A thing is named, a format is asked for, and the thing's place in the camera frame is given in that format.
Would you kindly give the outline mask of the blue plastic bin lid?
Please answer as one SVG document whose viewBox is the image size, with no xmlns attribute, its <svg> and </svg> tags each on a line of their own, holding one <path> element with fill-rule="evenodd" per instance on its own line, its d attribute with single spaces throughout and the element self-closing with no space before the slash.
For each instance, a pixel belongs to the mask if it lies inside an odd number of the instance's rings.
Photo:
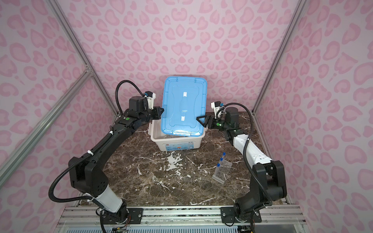
<svg viewBox="0 0 373 233">
<path fill-rule="evenodd" d="M 197 117 L 206 114 L 207 80 L 170 76 L 165 80 L 161 131 L 171 136 L 199 137 L 204 133 Z"/>
</svg>

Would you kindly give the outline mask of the test tube with blue cap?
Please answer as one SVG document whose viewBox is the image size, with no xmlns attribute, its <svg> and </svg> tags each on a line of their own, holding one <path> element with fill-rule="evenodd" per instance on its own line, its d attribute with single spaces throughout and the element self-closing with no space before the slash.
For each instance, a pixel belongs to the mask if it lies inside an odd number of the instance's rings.
<svg viewBox="0 0 373 233">
<path fill-rule="evenodd" d="M 215 168 L 215 175 L 216 176 L 218 175 L 219 171 L 220 171 L 220 163 L 218 163 L 216 168 Z"/>
</svg>

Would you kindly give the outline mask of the clear plastic test tube rack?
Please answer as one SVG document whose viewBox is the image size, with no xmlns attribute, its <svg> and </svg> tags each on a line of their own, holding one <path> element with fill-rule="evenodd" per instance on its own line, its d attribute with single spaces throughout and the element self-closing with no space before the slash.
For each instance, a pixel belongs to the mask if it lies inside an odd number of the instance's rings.
<svg viewBox="0 0 373 233">
<path fill-rule="evenodd" d="M 224 164 L 220 167 L 218 175 L 216 176 L 214 173 L 212 175 L 212 179 L 219 182 L 220 184 L 224 184 L 228 179 L 231 168 L 232 163 L 224 159 Z"/>
</svg>

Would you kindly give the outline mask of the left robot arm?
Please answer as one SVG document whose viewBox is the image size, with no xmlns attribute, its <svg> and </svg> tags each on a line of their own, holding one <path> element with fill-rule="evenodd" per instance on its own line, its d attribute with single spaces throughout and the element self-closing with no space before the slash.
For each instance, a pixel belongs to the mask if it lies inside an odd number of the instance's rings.
<svg viewBox="0 0 373 233">
<path fill-rule="evenodd" d="M 118 214 L 125 211 L 125 203 L 109 186 L 104 167 L 116 149 L 138 128 L 161 118 L 164 109 L 154 106 L 156 94 L 147 91 L 145 96 L 129 100 L 129 107 L 110 127 L 109 133 L 84 157 L 86 159 L 69 171 L 71 186 L 101 209 Z"/>
</svg>

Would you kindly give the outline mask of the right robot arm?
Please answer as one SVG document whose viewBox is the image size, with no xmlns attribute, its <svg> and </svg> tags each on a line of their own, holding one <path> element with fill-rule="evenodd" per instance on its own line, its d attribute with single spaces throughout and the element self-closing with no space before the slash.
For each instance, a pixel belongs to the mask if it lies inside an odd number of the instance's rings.
<svg viewBox="0 0 373 233">
<path fill-rule="evenodd" d="M 252 141 L 254 121 L 250 111 L 246 111 L 250 119 L 249 133 L 241 128 L 240 114 L 235 107 L 219 107 L 215 116 L 196 118 L 205 128 L 224 132 L 226 140 L 243 156 L 251 177 L 249 192 L 234 204 L 235 216 L 240 221 L 252 220 L 261 209 L 287 196 L 285 167 L 281 161 L 265 155 Z"/>
</svg>

